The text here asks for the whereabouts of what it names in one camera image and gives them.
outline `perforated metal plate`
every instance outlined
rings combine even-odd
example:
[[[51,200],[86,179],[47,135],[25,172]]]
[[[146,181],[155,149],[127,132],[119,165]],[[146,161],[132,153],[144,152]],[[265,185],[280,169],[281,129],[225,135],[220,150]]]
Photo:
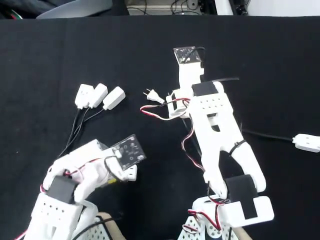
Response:
[[[96,217],[95,222],[99,221],[101,221],[101,219]],[[104,224],[99,224],[98,226],[92,227],[86,231],[85,235],[86,240],[110,240]]]
[[[188,225],[192,228],[200,230],[200,226],[193,216],[189,216],[187,218],[185,225]],[[230,227],[225,224],[221,225],[221,231],[218,231],[216,228],[214,228],[213,225],[209,223],[207,224],[206,229],[207,229],[207,235],[213,240],[214,239],[228,240],[229,238]],[[208,238],[206,238],[206,236],[204,235],[201,235],[200,233],[191,234],[182,229],[177,240],[205,240],[205,239],[208,239]],[[234,231],[231,232],[231,240],[239,240],[236,234],[234,233]]]

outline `cable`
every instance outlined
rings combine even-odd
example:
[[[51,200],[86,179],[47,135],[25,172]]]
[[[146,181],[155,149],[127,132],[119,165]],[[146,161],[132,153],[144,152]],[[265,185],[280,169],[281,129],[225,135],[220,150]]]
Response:
[[[245,134],[251,134],[251,135],[262,137],[262,138],[266,138],[266,139],[275,139],[275,140],[287,141],[287,142],[291,142],[291,143],[293,141],[293,139],[290,138],[290,137],[275,136],[275,135],[260,133],[260,132],[251,131],[251,130],[248,130],[248,129],[243,129],[243,128],[242,128],[242,132],[245,133]]]
[[[27,230],[25,230],[23,233],[21,233],[19,236],[17,236],[14,240],[22,240],[22,239],[24,239],[26,233],[27,233]]]
[[[139,10],[140,12],[143,12],[144,15],[150,15],[146,11],[144,11],[144,10],[142,10],[140,8],[137,8],[137,7],[127,7],[126,9],[136,9],[136,10]]]
[[[172,100],[170,102],[165,102],[165,103],[160,104],[160,105],[144,105],[144,106],[140,107],[140,111],[145,115],[152,116],[152,117],[155,117],[157,119],[161,119],[163,121],[170,121],[170,120],[173,120],[173,119],[176,119],[176,118],[179,118],[179,117],[183,116],[187,112],[187,110],[183,111],[181,114],[179,114],[177,116],[164,118],[164,117],[159,116],[158,114],[146,111],[144,109],[163,107],[163,106],[166,106],[166,105],[168,105],[170,103],[173,103],[173,102],[176,102],[176,101],[186,101],[186,102],[188,102],[188,101],[190,101],[190,99],[189,98],[176,98],[176,99],[174,99],[174,100]]]
[[[217,221],[218,220],[218,212],[217,212],[217,208],[218,207],[217,206],[219,206],[219,205],[215,206],[215,221],[216,221],[216,223],[214,221],[212,221],[212,219],[203,211],[195,211],[195,210],[189,209],[188,213],[193,215],[194,217],[197,217],[197,214],[200,214],[200,215],[204,216],[209,221],[209,223],[211,223],[212,226],[215,227],[215,229],[220,231],[221,230],[221,226],[220,226],[219,221]]]
[[[207,190],[206,190],[206,195],[207,197],[210,199],[211,202],[217,204],[217,205],[222,205],[222,204],[225,204],[226,201],[228,201],[227,199],[226,200],[222,200],[222,201],[217,201],[215,199],[213,199],[211,196],[210,196],[210,181],[208,181],[208,187],[207,187]]]
[[[81,131],[81,128],[82,128],[83,123],[84,123],[85,116],[86,116],[87,112],[89,111],[89,109],[90,109],[90,108],[88,108],[88,109],[84,112],[84,114],[83,114],[83,116],[82,116],[82,119],[81,119],[81,122],[80,122],[79,126],[77,127],[77,129],[79,128],[79,130],[77,131],[77,133],[76,133],[76,131],[74,132],[75,135],[74,135],[73,139],[69,142],[69,144],[67,144],[67,145],[65,146],[65,148],[62,150],[62,152],[58,155],[58,157],[57,157],[58,159],[65,153],[65,151],[68,150],[68,148],[70,147],[70,145],[76,140],[77,136],[79,135],[79,133],[80,133],[80,131]]]
[[[194,130],[194,125],[192,123],[192,119],[190,118],[191,120],[191,129],[190,129],[190,132],[187,134],[187,136],[184,137],[184,139],[182,139],[181,141],[181,148],[182,150],[184,151],[185,155],[192,161],[193,165],[195,165],[197,168],[201,169],[203,172],[205,172],[205,169],[204,167],[197,163],[190,155],[189,153],[187,152],[186,148],[185,148],[185,141],[189,138],[191,138],[191,136],[194,134],[195,130]]]
[[[218,78],[213,80],[212,82],[227,82],[227,81],[234,81],[234,80],[240,80],[240,78],[239,77]]]
[[[189,130],[189,127],[188,127],[188,125],[187,125],[186,119],[181,118],[181,120],[182,120],[182,122],[183,122],[183,124],[184,124],[184,126],[185,126],[185,129],[189,132],[190,130]],[[195,150],[197,151],[198,155],[199,155],[200,158],[201,158],[202,153],[201,153],[200,147],[199,147],[199,145],[198,145],[198,143],[197,143],[194,135],[191,137],[191,140],[192,140],[193,146],[195,147]]]
[[[147,6],[148,6],[148,3],[147,3],[147,0],[145,0],[145,5],[144,5],[144,15],[147,14]]]
[[[74,120],[73,120],[73,124],[72,124],[72,129],[71,129],[71,133],[70,133],[70,136],[68,138],[68,141],[66,142],[66,146],[70,143],[73,135],[74,135],[74,132],[75,132],[75,127],[76,127],[76,124],[77,124],[77,120],[78,120],[78,117],[81,113],[81,109],[78,109],[76,111],[76,114],[75,114],[75,117],[74,117]]]
[[[177,10],[177,2],[178,2],[179,0],[174,0],[174,2],[171,4],[171,6],[170,6],[170,10],[171,10],[171,12],[172,12],[172,15],[174,15],[175,14],[175,11]]]
[[[184,1],[181,2],[181,4],[180,4],[181,12],[184,11],[183,6],[184,6],[184,4],[185,4],[187,1],[188,1],[188,0],[184,0]]]
[[[229,236],[228,236],[228,240],[231,240],[231,235],[232,235],[232,227],[229,228]]]
[[[193,48],[185,57],[185,59],[183,60],[183,64],[185,64],[187,62],[187,60],[189,59],[189,57],[191,56],[191,54],[193,54],[195,51],[198,50],[203,50],[204,53],[206,52],[206,49],[203,46],[197,46],[195,48]]]
[[[176,12],[174,12],[174,15],[182,15],[184,13],[194,13],[194,14],[197,14],[197,15],[201,15],[200,13],[198,13],[196,11],[176,11]]]
[[[15,10],[11,9],[11,12],[13,12],[13,14],[18,18],[18,19],[23,19],[23,17],[17,13]]]
[[[104,223],[107,223],[107,222],[110,222],[110,221],[116,221],[116,220],[119,220],[118,219],[115,219],[115,218],[107,218],[107,219],[104,219],[104,220],[101,220],[101,221],[97,221],[93,224],[90,224],[89,226],[87,226],[86,228],[84,228],[81,232],[79,232],[74,238],[72,238],[72,240],[77,240],[82,234],[84,234],[86,231],[88,231],[89,229],[95,227],[95,226],[98,226],[100,224],[104,224]]]

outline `red and white wire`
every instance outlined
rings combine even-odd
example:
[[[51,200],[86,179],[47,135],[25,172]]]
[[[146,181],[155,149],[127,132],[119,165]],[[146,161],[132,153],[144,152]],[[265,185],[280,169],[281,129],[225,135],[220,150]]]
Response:
[[[186,225],[186,224],[182,225],[182,229],[185,232],[189,233],[189,234],[198,234],[198,233],[200,233],[200,231],[198,229],[195,229],[194,227]]]
[[[199,169],[201,169],[203,172],[205,171],[204,167],[202,165],[200,165],[199,163],[197,163],[187,152],[186,148],[185,148],[185,142],[186,140],[188,140],[189,138],[192,137],[192,135],[194,134],[195,129],[194,129],[194,125],[191,124],[191,130],[188,133],[187,136],[184,137],[184,139],[181,141],[181,148],[184,151],[185,155],[192,161],[192,163]]]
[[[177,116],[173,116],[173,117],[168,117],[168,118],[164,118],[164,117],[161,117],[159,116],[158,114],[156,113],[153,113],[153,112],[149,112],[149,111],[146,111],[145,109],[150,109],[150,108],[157,108],[157,107],[162,107],[162,106],[165,106],[165,105],[168,105],[170,103],[173,103],[173,102],[177,102],[177,101],[190,101],[189,98],[176,98],[170,102],[166,102],[164,104],[160,104],[160,105],[144,105],[142,107],[140,107],[140,111],[142,113],[144,113],[145,115],[148,115],[148,116],[152,116],[152,117],[155,117],[157,119],[161,119],[163,121],[170,121],[172,119],[176,119],[176,118],[180,118],[181,116],[183,116],[184,114],[186,114],[187,110],[183,111],[181,114],[177,115]]]
[[[204,217],[209,221],[209,223],[210,223],[212,226],[214,226],[218,231],[220,231],[220,230],[221,230],[221,226],[220,226],[220,223],[219,223],[218,212],[217,212],[218,206],[219,206],[219,205],[216,205],[216,207],[215,207],[215,221],[216,221],[216,222],[214,222],[214,221],[213,221],[205,212],[203,212],[203,211],[195,211],[195,210],[193,210],[193,209],[189,209],[189,210],[188,210],[188,213],[191,214],[191,215],[193,215],[194,217],[196,217],[197,214],[200,214],[200,215],[204,216]]]
[[[27,230],[25,230],[23,233],[21,233],[19,236],[17,236],[14,240],[21,240],[24,238],[24,236],[26,235]]]

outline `table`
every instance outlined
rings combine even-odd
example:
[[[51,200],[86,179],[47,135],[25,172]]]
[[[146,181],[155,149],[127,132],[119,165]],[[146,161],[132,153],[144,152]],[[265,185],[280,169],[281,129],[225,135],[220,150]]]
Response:
[[[319,24],[318,17],[222,16],[0,21],[1,239],[28,226],[39,185],[68,139],[79,85],[100,82],[122,87],[127,98],[89,122],[76,146],[95,138],[112,145],[135,133],[148,159],[138,166],[137,182],[98,189],[89,200],[122,217],[127,239],[178,237],[187,209],[206,195],[206,186],[180,149],[182,122],[141,114],[148,103],[142,92],[165,96],[177,88],[173,48],[204,46],[207,79],[240,77],[224,86],[244,128],[320,136]],[[245,138],[275,213],[273,221],[245,229],[259,240],[311,239],[318,226],[319,154]],[[222,154],[220,161],[230,176],[232,160]]]

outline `black cable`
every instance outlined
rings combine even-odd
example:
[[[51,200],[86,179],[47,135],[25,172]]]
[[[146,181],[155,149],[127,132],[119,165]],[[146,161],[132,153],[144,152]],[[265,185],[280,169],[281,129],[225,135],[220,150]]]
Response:
[[[229,228],[229,236],[228,236],[228,240],[231,240],[231,235],[232,235],[232,227]]]
[[[145,5],[144,5],[144,15],[147,14],[147,6],[148,6],[148,3],[147,3],[147,0],[145,0]]]
[[[87,122],[88,120],[92,119],[93,117],[97,116],[98,114],[102,113],[104,111],[104,109],[102,108],[100,111],[96,112],[95,114],[93,114],[92,116],[89,116],[88,118],[86,118],[83,123]],[[80,125],[77,126],[77,128],[74,131],[74,134],[77,134],[79,131]]]
[[[184,0],[181,2],[181,4],[180,4],[181,12],[184,12],[183,6],[186,2],[188,2],[188,0]]]
[[[185,64],[188,60],[188,58],[191,56],[191,54],[193,54],[194,52],[198,51],[198,50],[203,50],[204,51],[204,54],[203,54],[203,58],[205,58],[205,52],[206,52],[206,49],[203,47],[203,46],[197,46],[195,48],[193,48],[186,56],[185,56],[185,59],[183,60],[183,64]]]
[[[251,134],[251,135],[262,137],[262,138],[266,138],[266,139],[276,139],[276,140],[288,141],[288,142],[292,142],[293,141],[293,139],[290,138],[290,137],[275,136],[275,135],[260,133],[260,132],[256,132],[256,131],[251,131],[251,130],[248,130],[248,129],[241,129],[241,130],[245,134]]]
[[[90,224],[89,226],[87,226],[86,228],[84,228],[81,232],[79,232],[77,235],[75,235],[74,238],[72,238],[72,240],[77,240],[82,234],[84,234],[86,231],[88,231],[89,229],[95,227],[95,226],[98,226],[100,224],[104,224],[104,223],[107,223],[107,222],[110,222],[110,221],[116,221],[116,220],[119,220],[118,219],[115,219],[115,218],[107,218],[107,219],[104,219],[104,220],[101,220],[101,221],[97,221],[93,224]]]
[[[178,2],[179,0],[174,0],[174,2],[171,4],[171,6],[170,6],[170,10],[171,10],[171,12],[172,12],[172,15],[174,15],[175,14],[175,11],[177,10],[177,2]]]
[[[69,138],[68,138],[68,141],[66,142],[66,146],[70,143],[70,141],[71,141],[71,139],[72,139],[72,137],[73,137],[73,135],[74,135],[75,127],[76,127],[77,120],[78,120],[78,117],[79,117],[80,113],[81,113],[81,109],[78,109],[78,110],[76,111],[76,115],[75,115],[74,120],[73,120],[73,125],[72,125],[72,129],[71,129],[71,133],[70,133],[70,136],[69,136]]]
[[[175,11],[174,15],[182,15],[182,13],[193,13],[193,14],[201,15],[200,13],[198,13],[196,11]]]
[[[84,123],[85,116],[86,116],[87,112],[89,111],[89,109],[90,109],[90,108],[88,107],[88,109],[84,112],[84,114],[83,114],[83,116],[82,116],[81,122],[80,122],[80,124],[79,124],[79,126],[78,126],[78,128],[79,128],[78,132],[76,133],[76,131],[74,131],[75,135],[74,135],[73,139],[69,142],[69,144],[67,144],[67,145],[65,146],[65,148],[62,150],[62,152],[58,155],[57,158],[60,158],[60,157],[68,150],[68,148],[70,147],[70,145],[76,140],[77,136],[79,135],[79,133],[80,133],[80,131],[81,131],[82,125],[83,125],[83,123]]]
[[[143,12],[144,15],[150,15],[146,11],[143,11],[142,9],[137,8],[137,7],[127,7],[126,9],[136,9],[136,10],[139,10],[140,12]]]
[[[212,82],[227,82],[227,81],[234,81],[234,80],[240,80],[239,77],[225,77],[225,78],[218,78],[215,80],[212,80]]]

